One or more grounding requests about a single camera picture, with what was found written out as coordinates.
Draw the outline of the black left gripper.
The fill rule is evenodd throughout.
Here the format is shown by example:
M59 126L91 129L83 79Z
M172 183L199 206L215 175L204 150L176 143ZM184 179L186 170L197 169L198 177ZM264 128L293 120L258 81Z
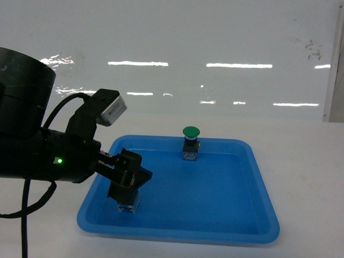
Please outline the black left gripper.
M72 99L84 103L69 119L66 130L58 132L49 126L59 111ZM62 100L50 113L43 128L39 160L25 177L30 180L81 183L95 170L101 143L94 140L97 118L113 103L113 91L99 89L89 96L76 93ZM141 166L142 156L122 148L114 156L114 166L99 163L96 172L110 180L107 198L120 205L133 205L138 189L151 180L153 173Z

